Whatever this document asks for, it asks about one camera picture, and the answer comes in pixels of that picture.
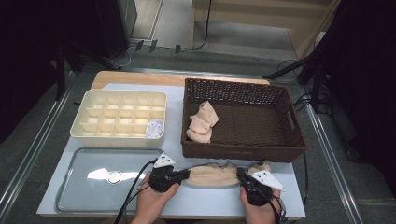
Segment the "cream plastic organizer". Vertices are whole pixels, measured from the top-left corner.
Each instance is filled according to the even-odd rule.
[[[165,112],[166,94],[162,91],[90,90],[70,134],[85,147],[160,147]],[[162,131],[148,137],[148,125],[153,121]]]

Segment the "floor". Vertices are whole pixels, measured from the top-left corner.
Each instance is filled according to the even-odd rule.
[[[175,54],[175,45],[191,44],[189,24],[181,22],[182,18],[186,20],[189,17],[190,5],[189,0],[163,0],[152,37],[146,35],[144,38],[140,36],[132,40],[136,42],[145,39],[146,46],[141,50],[136,50],[135,46],[132,46],[128,53],[113,59],[113,62],[125,64],[122,71],[191,71],[212,76],[261,78],[262,75],[272,74],[296,59],[284,30],[270,27],[257,30],[254,26],[238,24],[210,23],[208,44],[203,49],[184,49]],[[176,18],[176,14],[172,13],[175,10],[180,12],[177,13],[180,18]],[[202,24],[196,25],[197,37],[194,39],[197,43],[202,41],[199,34],[202,34],[203,28]],[[241,29],[244,31],[243,34],[238,33]],[[239,41],[257,36],[257,33],[265,36],[265,41],[249,39],[246,41],[249,46],[243,44],[245,41]],[[226,40],[220,41],[215,36],[223,36],[222,40],[226,37]],[[158,39],[157,48],[149,52],[149,45],[153,39]],[[20,165],[25,163],[26,158],[33,161],[33,166],[24,170],[22,174],[23,185],[13,192],[18,197],[11,202],[12,207],[7,211],[1,211],[0,223],[106,222],[102,217],[42,217],[35,213],[69,138],[69,130],[78,111],[78,102],[91,87],[96,73],[106,70],[89,58],[84,58],[84,63],[83,72],[70,74],[67,82],[68,92],[62,105],[53,101],[56,95],[54,86],[24,118],[8,140],[0,144],[0,188],[3,192],[6,192],[9,183],[13,183],[16,174],[21,172]],[[295,78],[299,70],[294,72],[271,80],[271,84],[286,86],[293,101],[296,101],[305,92],[310,91],[310,85],[298,85]],[[53,107],[56,106],[59,113],[53,112]],[[47,120],[51,114],[55,118],[52,123]],[[306,153],[306,163],[304,157],[299,157],[292,163],[302,199],[307,199],[306,217],[297,223],[394,222],[396,202],[383,176],[371,164],[356,163],[348,159],[345,143],[332,117],[316,115],[310,106],[307,106],[299,110],[298,119],[309,149]],[[46,123],[51,126],[49,132],[42,130],[42,125]],[[37,136],[43,141],[37,142]]]

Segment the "basket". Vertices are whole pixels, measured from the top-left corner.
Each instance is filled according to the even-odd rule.
[[[210,143],[190,140],[190,116],[209,101],[219,121]],[[181,145],[186,158],[292,162],[307,150],[284,87],[186,78]]]

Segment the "hand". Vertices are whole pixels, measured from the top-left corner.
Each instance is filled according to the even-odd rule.
[[[136,214],[131,224],[153,223],[160,216],[169,199],[171,199],[178,190],[179,184],[172,185],[172,187],[164,193],[159,193],[151,187],[145,189],[145,187],[149,185],[150,174],[151,172],[147,172],[142,181],[141,189],[144,190],[137,195]]]
[[[273,189],[273,195],[275,197],[280,197],[280,190]],[[241,187],[241,196],[240,200],[245,207],[247,216],[246,222],[247,224],[256,224],[256,223],[276,223],[274,210],[271,207],[271,204],[267,203],[264,206],[255,206],[248,203],[248,196],[245,191],[245,188]],[[281,207],[276,199],[273,199],[272,204],[274,205],[276,211],[280,213]]]

